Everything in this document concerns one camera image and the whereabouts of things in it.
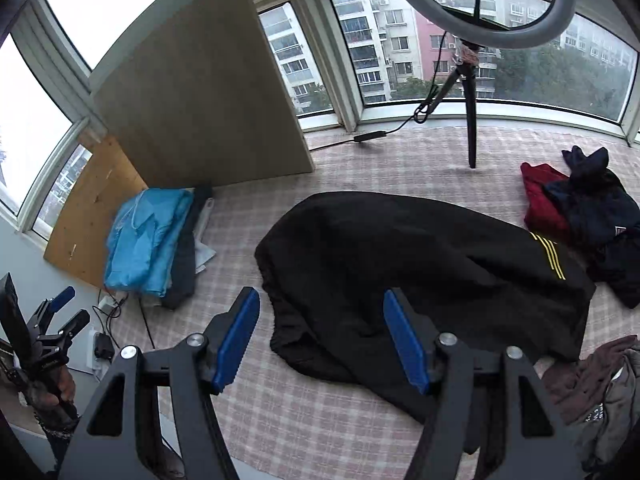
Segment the left hand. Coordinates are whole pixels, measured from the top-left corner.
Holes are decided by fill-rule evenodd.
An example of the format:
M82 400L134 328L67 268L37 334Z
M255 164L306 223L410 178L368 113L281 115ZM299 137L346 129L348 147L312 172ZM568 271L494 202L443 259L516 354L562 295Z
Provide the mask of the left hand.
M60 401L74 403L76 394L76 384L73 375L70 374L67 366L61 366L50 373L51 379L56 383L58 394L50 393L46 385L42 382L32 382L27 392L24 394L27 402L38 410L53 410Z

